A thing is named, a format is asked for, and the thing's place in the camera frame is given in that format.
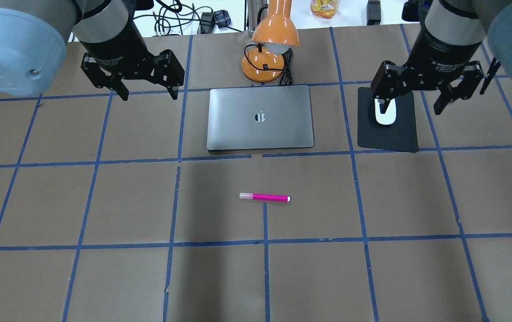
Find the pink marker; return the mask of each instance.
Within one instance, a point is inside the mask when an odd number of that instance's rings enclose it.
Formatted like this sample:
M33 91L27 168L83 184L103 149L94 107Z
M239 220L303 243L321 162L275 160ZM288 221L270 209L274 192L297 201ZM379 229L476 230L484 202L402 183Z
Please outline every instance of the pink marker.
M287 196L287 195L249 194L247 192L240 192L240 199L256 199L256 200L290 202L290 196Z

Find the robotic arm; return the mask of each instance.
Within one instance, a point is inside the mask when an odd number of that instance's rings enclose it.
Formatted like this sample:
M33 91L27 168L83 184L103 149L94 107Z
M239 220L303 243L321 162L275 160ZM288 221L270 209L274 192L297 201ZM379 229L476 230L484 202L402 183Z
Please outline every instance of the robotic arm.
M440 90L435 114L459 98L471 98L484 74L481 64L470 60L483 42L485 30L500 61L491 64L488 85L501 64L512 78L512 0L432 2L407 62L397 66L383 61L373 78L373 98L378 100L381 113L391 100L413 90ZM451 85L461 76L456 86Z
M81 68L97 88L127 100L122 80L143 79L176 99L182 65L170 49L150 53L132 20L135 10L149 8L152 0L0 0L0 92L34 96L47 90L73 31L88 51Z

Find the apple logo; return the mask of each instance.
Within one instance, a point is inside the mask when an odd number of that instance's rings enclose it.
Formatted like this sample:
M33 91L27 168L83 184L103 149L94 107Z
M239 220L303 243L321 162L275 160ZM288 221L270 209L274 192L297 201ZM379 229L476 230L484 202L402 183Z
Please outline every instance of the apple logo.
M262 112L262 111L260 111L260 113L258 113L258 114L256 114L256 115L254 116L254 120L256 120L256 122L258 122L258 123L264 122L264 121L266 120L266 119L264 118L264 115L265 115L265 113L264 113L264 112Z

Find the white computer mouse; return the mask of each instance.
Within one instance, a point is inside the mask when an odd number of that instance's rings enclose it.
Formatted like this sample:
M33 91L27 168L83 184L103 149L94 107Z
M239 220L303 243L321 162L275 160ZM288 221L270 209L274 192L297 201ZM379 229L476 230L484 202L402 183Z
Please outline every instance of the white computer mouse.
M397 118L397 107L395 106L395 100L389 101L389 106L387 107L387 111L383 114L381 110L379 110L379 100L375 100L375 120L381 124L382 126L389 126L395 122L395 118Z

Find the laptop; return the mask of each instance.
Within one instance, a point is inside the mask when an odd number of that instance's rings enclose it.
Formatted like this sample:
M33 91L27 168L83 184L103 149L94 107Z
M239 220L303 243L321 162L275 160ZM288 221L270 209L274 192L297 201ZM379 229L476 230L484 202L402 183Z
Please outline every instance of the laptop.
M314 132L305 85L210 91L209 151L311 148Z

